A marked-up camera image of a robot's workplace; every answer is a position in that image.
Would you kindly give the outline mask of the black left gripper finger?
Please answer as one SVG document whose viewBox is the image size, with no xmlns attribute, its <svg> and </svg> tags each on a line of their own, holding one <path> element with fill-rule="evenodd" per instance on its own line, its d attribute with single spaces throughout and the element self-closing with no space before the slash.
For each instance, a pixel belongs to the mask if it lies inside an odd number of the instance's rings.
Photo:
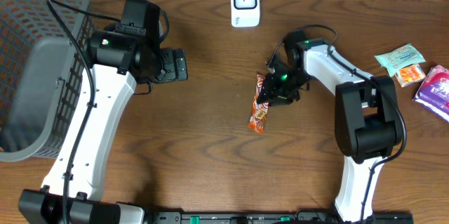
<svg viewBox="0 0 449 224">
<path fill-rule="evenodd" d="M 175 69 L 176 69 L 176 79 L 177 80 L 187 80 L 187 61 L 185 58 L 185 51 L 182 49 L 174 50 L 175 56 Z"/>
<path fill-rule="evenodd" d="M 162 48 L 161 59 L 163 62 L 163 70 L 165 72 L 161 81 L 173 81 L 175 79 L 175 59 L 172 48 Z"/>
</svg>

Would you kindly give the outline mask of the orange brown candy bar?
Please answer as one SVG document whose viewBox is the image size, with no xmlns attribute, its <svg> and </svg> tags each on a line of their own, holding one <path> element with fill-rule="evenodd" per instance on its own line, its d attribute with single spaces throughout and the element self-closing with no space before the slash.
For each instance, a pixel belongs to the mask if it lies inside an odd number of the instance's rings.
<svg viewBox="0 0 449 224">
<path fill-rule="evenodd" d="M 255 88 L 255 95 L 253 98 L 253 106 L 250 114 L 248 127 L 257 133 L 264 134 L 264 127 L 267 120 L 267 113 L 269 109 L 269 103 L 258 103 L 260 92 L 262 90 L 262 84 L 265 79 L 263 74 L 257 73 L 257 84 Z"/>
</svg>

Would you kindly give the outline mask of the teal wet wipes pack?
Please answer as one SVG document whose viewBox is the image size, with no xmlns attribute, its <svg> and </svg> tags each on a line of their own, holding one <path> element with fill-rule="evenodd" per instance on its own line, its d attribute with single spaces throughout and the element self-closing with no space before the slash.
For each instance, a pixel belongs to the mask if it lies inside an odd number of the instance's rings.
<svg viewBox="0 0 449 224">
<path fill-rule="evenodd" d="M 390 77 L 404 67 L 425 62 L 423 55 L 412 44 L 406 44 L 392 52 L 376 55 L 375 59 L 387 70 Z"/>
</svg>

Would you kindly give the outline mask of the orange white tissue pack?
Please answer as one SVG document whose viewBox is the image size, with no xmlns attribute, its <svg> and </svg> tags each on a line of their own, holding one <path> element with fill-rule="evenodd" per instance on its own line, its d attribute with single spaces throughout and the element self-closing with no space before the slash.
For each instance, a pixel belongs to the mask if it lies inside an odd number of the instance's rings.
<svg viewBox="0 0 449 224">
<path fill-rule="evenodd" d="M 414 64 L 400 69 L 395 74 L 395 77 L 401 87 L 405 87 L 424 80 L 426 78 L 426 74 L 424 73 L 420 65 Z"/>
</svg>

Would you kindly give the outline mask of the purple Carefree pad pack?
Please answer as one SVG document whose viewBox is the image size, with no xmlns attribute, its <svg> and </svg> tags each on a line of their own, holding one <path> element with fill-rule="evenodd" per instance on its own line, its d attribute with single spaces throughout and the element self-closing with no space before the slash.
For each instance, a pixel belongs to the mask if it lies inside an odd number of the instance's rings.
<svg viewBox="0 0 449 224">
<path fill-rule="evenodd" d="M 432 67 L 413 100 L 448 121 L 448 69 Z"/>
</svg>

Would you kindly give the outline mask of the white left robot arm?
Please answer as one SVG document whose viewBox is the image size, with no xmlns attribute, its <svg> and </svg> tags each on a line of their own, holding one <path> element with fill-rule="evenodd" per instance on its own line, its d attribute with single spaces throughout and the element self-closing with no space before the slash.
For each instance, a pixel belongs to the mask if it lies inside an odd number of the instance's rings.
<svg viewBox="0 0 449 224">
<path fill-rule="evenodd" d="M 126 0 L 122 16 L 77 48 L 81 92 L 62 149 L 39 190 L 24 190 L 20 213 L 30 223 L 146 223 L 131 203 L 104 203 L 107 160 L 136 87 L 188 77 L 185 52 L 162 48 L 168 16 L 148 0 Z"/>
</svg>

